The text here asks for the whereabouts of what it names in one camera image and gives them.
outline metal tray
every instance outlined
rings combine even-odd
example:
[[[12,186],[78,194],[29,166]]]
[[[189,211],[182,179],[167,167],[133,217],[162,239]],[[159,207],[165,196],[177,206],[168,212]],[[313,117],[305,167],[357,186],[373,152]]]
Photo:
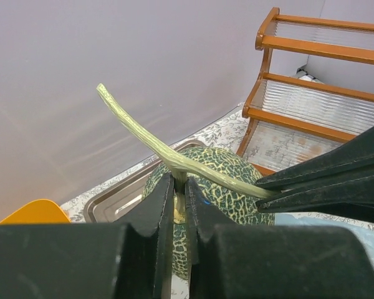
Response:
[[[189,140],[177,146],[175,150],[181,151],[195,146],[206,145],[199,140]],[[113,222],[133,209],[141,201],[141,195],[148,176],[160,163],[160,159],[154,160],[104,192],[91,198],[84,208],[86,222]]]

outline green mottled ball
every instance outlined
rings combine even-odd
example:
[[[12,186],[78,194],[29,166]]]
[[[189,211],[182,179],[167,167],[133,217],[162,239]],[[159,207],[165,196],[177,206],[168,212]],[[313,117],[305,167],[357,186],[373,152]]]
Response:
[[[248,184],[254,184],[256,180],[262,177],[262,174],[251,163],[227,149],[196,146],[181,150],[180,153],[219,173]],[[154,190],[162,175],[167,172],[169,172],[169,169],[164,163],[155,168],[145,184],[143,199]],[[195,174],[189,173],[188,176],[194,177],[208,201],[219,207],[234,222],[238,224],[274,224],[274,214],[257,212],[256,198],[230,191]],[[174,224],[172,264],[173,272],[181,279],[187,280],[186,231],[183,224]]]

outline gray wall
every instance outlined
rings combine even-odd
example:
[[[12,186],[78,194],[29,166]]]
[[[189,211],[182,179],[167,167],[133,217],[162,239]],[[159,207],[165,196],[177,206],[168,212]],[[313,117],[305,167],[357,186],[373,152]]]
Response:
[[[323,4],[0,1],[0,220],[33,199],[67,201],[151,155],[98,97],[100,82],[174,143],[246,99],[271,7],[319,17]],[[291,75],[306,61],[281,53],[272,70]]]
[[[374,0],[326,0],[321,17],[374,23]],[[374,36],[339,33],[333,37],[345,45],[374,50]],[[374,65],[310,56],[306,69],[324,83],[374,93]]]

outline orange container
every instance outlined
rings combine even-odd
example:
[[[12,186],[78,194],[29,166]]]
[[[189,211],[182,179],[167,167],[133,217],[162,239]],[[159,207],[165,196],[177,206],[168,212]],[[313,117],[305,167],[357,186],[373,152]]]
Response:
[[[36,199],[0,222],[2,224],[70,223],[67,214],[54,201]]]

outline clear ribbed plastic panel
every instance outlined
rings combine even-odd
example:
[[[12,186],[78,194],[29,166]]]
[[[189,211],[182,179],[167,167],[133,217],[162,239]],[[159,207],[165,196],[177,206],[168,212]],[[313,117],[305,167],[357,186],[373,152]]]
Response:
[[[338,142],[260,121],[244,158],[259,166],[280,171],[340,145]]]
[[[374,103],[264,80],[251,107],[358,135],[374,126]]]
[[[374,33],[358,32],[350,29],[333,29],[321,26],[291,24],[282,21],[277,21],[275,24],[272,24],[272,26],[274,26],[275,29],[266,32],[266,34],[288,39],[374,50]]]

